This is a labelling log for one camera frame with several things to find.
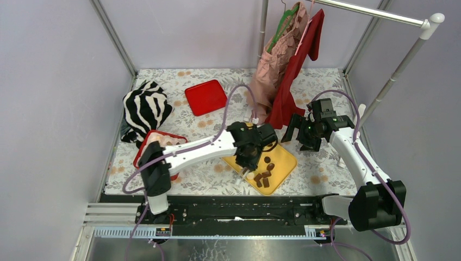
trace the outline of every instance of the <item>reflective surface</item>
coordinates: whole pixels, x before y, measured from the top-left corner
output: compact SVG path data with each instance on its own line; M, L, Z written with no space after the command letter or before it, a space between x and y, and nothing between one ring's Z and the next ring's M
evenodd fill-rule
M368 253L374 261L399 260L393 245L386 243L371 232L352 234L347 228L337 229L337 242L351 244ZM94 238L90 259L97 261L122 261L128 239ZM161 246L167 261L245 261L245 260L341 260L335 250L328 247L309 247L312 240L168 240ZM346 260L368 260L361 253L338 247ZM129 259L135 261L161 260L160 250L153 248L145 239L131 243Z

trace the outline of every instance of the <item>white horizontal pole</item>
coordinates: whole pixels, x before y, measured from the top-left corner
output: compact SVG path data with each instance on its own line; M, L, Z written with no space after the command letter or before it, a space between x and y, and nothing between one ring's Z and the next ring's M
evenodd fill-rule
M418 19L414 19L410 17L396 15L396 14L386 12L383 10L378 10L378 9L373 9L373 8L368 8L368 7L361 7L359 5L349 4L349 3L344 3L344 2L334 1L334 0L315 0L315 3L324 4L330 7L336 7L336 8L340 8L340 9L344 9L344 10L348 10L348 11L352 11L352 12L356 12L360 14L389 19L389 20L396 21L396 22L411 24L411 25L418 26L418 27L423 27L423 26L426 26L427 24L427 20L418 20Z

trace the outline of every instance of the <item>gray wall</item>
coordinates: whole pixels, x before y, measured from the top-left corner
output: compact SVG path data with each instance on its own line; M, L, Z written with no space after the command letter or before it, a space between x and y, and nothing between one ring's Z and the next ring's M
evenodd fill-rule
M0 1L0 259L68 260L130 76L90 1Z
M380 0L348 0L377 7ZM290 9L295 0L285 1ZM103 0L137 68L255 68L262 0ZM309 9L310 2L305 1ZM305 67L343 68L369 17L320 4L325 11L320 55ZM283 14L280 0L270 0L266 42Z
M459 260L461 214L461 1L394 1L390 11L445 22L365 124L379 164L407 187L405 209L418 260ZM351 81L369 104L419 36L417 28L384 22Z

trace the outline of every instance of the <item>black fabric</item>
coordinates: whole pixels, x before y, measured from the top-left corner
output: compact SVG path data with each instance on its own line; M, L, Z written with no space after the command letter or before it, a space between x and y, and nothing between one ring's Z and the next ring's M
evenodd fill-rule
M157 129L173 111L163 89L154 81L143 82L123 98L123 120L120 138L124 142L135 142L139 148L147 133Z

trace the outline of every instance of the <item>green hanger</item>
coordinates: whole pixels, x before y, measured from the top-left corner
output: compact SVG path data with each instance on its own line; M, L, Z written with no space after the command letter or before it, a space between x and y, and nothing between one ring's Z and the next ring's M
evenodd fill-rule
M285 13L283 14L282 18L280 19L280 22L278 23L278 27L277 27L277 32L275 33L275 36L272 38L272 42L271 42L271 45L269 46L269 48L267 49L267 52L270 53L272 51L272 48L274 47L274 45L277 43L278 39L280 39L280 37L282 37L282 34L283 32L286 30L286 28L288 27L288 25L291 23L291 20L293 19L294 15L296 14L296 12L298 12L298 9L300 8L300 5L297 5L295 6L292 10L287 10L285 11ZM289 17L290 17L290 20L288 20L288 22L285 24L285 26L283 27L283 29L281 30L281 27L283 25L283 22L285 22L285 20Z

